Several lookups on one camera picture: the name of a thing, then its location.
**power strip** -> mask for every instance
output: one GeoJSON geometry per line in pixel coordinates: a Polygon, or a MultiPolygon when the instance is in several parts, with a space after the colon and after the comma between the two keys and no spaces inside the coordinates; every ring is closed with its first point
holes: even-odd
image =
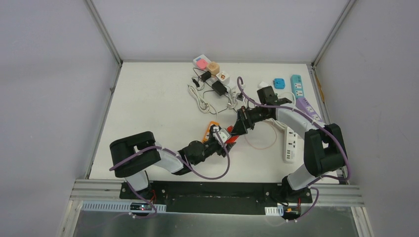
{"type": "Polygon", "coordinates": [[[302,87],[302,80],[300,75],[291,76],[291,90],[296,99],[304,97],[304,89],[302,87]]]}
{"type": "Polygon", "coordinates": [[[284,162],[294,163],[297,152],[297,133],[289,127],[284,129],[284,162]]]}
{"type": "Polygon", "coordinates": [[[312,117],[315,121],[323,122],[317,112],[313,109],[310,103],[307,101],[306,98],[300,97],[297,99],[295,105],[301,111],[305,112],[308,116],[312,117]]]}

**gray wall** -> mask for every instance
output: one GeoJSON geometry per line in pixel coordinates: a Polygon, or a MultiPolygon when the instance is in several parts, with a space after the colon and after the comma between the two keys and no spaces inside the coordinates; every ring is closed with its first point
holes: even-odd
{"type": "Polygon", "coordinates": [[[0,3],[0,236],[55,236],[117,65],[83,1],[0,3]]]}
{"type": "Polygon", "coordinates": [[[94,0],[124,60],[312,62],[348,0],[94,0]]]}
{"type": "Polygon", "coordinates": [[[359,0],[318,70],[376,236],[417,236],[419,1],[359,0]]]}

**table surface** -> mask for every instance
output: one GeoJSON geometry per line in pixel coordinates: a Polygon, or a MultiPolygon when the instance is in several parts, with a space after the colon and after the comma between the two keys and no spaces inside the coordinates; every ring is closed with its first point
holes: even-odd
{"type": "MultiPolygon", "coordinates": [[[[152,131],[156,141],[174,151],[184,148],[191,141],[202,139],[209,122],[215,120],[215,115],[201,113],[195,99],[188,92],[187,85],[192,84],[191,77],[195,76],[193,67],[192,63],[123,64],[90,179],[117,179],[114,173],[109,171],[113,165],[109,144],[117,139],[152,131]]],[[[286,91],[291,92],[291,75],[301,75],[305,97],[313,108],[319,111],[305,64],[220,63],[220,68],[230,75],[231,80],[241,76],[246,84],[246,94],[256,101],[257,85],[261,81],[271,84],[274,78],[283,78],[286,82],[285,89],[274,89],[280,95],[286,91]]],[[[211,90],[208,85],[200,94],[207,90],[211,90]]],[[[292,100],[289,93],[284,95],[292,100]]],[[[225,96],[220,97],[215,92],[205,93],[205,99],[217,111],[225,109],[228,102],[225,96]]],[[[233,110],[223,111],[219,113],[217,121],[222,127],[234,125],[236,113],[233,110]]],[[[259,148],[272,144],[276,136],[277,139],[270,148],[257,150],[249,146],[244,137],[239,137],[230,152],[230,171],[214,182],[280,182],[284,176],[303,164],[304,144],[301,138],[298,139],[296,162],[287,164],[283,162],[283,131],[260,122],[246,136],[251,144],[259,148]]],[[[194,169],[207,177],[215,177],[222,174],[226,166],[226,158],[213,155],[194,169]]],[[[192,172],[177,176],[156,166],[150,166],[146,170],[150,180],[205,181],[192,172]]],[[[319,183],[337,181],[324,179],[319,183]]]]}

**white connector strip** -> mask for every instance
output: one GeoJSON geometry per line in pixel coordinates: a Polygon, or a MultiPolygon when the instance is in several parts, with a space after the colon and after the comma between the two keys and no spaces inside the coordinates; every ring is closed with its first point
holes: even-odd
{"type": "Polygon", "coordinates": [[[297,133],[289,127],[284,129],[284,162],[294,163],[297,152],[297,133]]]}

